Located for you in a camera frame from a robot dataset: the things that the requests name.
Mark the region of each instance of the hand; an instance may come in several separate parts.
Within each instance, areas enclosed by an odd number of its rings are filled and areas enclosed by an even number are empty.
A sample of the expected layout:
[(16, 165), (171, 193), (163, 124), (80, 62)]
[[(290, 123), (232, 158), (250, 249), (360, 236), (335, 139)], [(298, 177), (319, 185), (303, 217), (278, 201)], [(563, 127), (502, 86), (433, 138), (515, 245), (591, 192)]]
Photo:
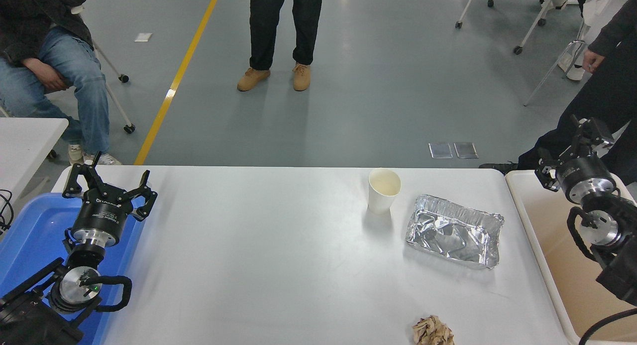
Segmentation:
[(64, 83), (64, 76), (52, 68), (52, 66), (32, 57), (24, 59), (22, 64), (36, 75), (47, 91), (53, 92), (69, 88), (66, 83)]
[(599, 67), (599, 64), (601, 64), (601, 62), (604, 61), (605, 58), (605, 56), (596, 54), (591, 50), (586, 50), (584, 52), (584, 61), (582, 68), (589, 73), (594, 73), (595, 70), (597, 70), (597, 68)]

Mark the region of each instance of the white sneaker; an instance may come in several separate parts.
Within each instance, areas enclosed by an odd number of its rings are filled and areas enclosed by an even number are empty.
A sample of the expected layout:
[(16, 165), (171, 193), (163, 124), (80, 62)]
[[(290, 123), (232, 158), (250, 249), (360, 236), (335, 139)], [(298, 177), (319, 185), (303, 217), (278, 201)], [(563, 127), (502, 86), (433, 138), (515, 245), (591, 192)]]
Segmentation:
[(580, 81), (584, 77), (584, 68), (582, 68), (582, 66), (576, 68), (575, 65), (573, 65), (571, 70), (566, 73), (566, 77), (569, 80)]
[[(93, 164), (94, 159), (95, 159), (94, 154), (84, 153), (84, 163)], [(115, 157), (111, 156), (110, 154), (102, 153), (102, 155), (100, 156), (100, 159), (98, 160), (98, 164), (110, 164), (110, 165), (119, 166), (121, 165), (121, 162), (118, 161), (118, 159), (116, 159)]]
[(69, 163), (71, 166), (76, 163), (84, 163), (84, 153), (82, 152), (82, 146), (69, 145)]
[(559, 66), (560, 69), (562, 69), (562, 71), (566, 73), (566, 70), (568, 70), (568, 67), (571, 66), (571, 62), (573, 62), (573, 55), (568, 54), (566, 52), (564, 53), (564, 56), (562, 56), (562, 58), (559, 59), (559, 61), (557, 62), (557, 65)]

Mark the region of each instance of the wire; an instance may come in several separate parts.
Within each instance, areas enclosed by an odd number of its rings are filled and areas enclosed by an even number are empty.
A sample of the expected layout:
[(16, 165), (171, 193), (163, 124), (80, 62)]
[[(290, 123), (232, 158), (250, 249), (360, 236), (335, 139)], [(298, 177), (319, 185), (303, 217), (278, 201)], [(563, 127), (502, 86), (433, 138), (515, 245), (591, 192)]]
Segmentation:
[(582, 254), (584, 254), (584, 256), (588, 259), (597, 261), (595, 259), (595, 256), (591, 252), (589, 252), (586, 244), (582, 240), (582, 236), (580, 236), (580, 233), (578, 233), (578, 231), (575, 229), (575, 218), (577, 218), (577, 216), (582, 217), (582, 224), (591, 223), (589, 215), (586, 214), (583, 209), (581, 209), (580, 207), (573, 207), (571, 208), (571, 212), (568, 214), (568, 218), (566, 220), (568, 231), (571, 233), (571, 237), (573, 237), (573, 241), (575, 242), (575, 245), (577, 245), (577, 247), (580, 249), (580, 252), (582, 252)]
[[(2, 192), (9, 193), (9, 197), (2, 194)], [(0, 234), (9, 230), (11, 227), (11, 222), (13, 222), (13, 206), (11, 205), (11, 198), (13, 197), (13, 193), (8, 189), (0, 189), (0, 198), (4, 200), (4, 205), (2, 209), (0, 209)], [(7, 221), (4, 218), (4, 211), (9, 209), (9, 220)]]
[(596, 322), (593, 326), (589, 327), (589, 329), (582, 335), (580, 339), (579, 345), (584, 345), (593, 335), (594, 332), (598, 331), (601, 327), (608, 323), (612, 323), (616, 320), (627, 318), (628, 316), (637, 314), (637, 308), (630, 309), (627, 311), (622, 311), (621, 313), (617, 313), (615, 315), (608, 316), (607, 318), (603, 318), (602, 320)]

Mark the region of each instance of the brown boot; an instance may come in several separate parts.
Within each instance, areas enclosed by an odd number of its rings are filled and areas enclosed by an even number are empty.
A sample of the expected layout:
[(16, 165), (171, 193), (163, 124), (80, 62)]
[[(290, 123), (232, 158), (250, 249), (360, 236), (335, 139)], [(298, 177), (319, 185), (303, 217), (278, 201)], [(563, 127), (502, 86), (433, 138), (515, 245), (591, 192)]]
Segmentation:
[(261, 80), (266, 80), (268, 76), (270, 76), (269, 70), (254, 70), (253, 68), (248, 68), (248, 71), (246, 71), (245, 75), (239, 80), (237, 90), (252, 90)]
[(310, 66), (296, 63), (294, 69), (294, 90), (303, 91), (310, 86)]

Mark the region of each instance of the white paper cup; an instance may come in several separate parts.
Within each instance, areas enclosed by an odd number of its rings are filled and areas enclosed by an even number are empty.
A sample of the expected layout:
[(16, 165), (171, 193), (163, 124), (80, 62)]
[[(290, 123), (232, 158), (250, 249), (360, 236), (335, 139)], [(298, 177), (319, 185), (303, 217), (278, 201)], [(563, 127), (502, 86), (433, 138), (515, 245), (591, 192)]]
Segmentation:
[(369, 210), (375, 214), (388, 212), (400, 188), (400, 177), (394, 171), (376, 168), (369, 172)]

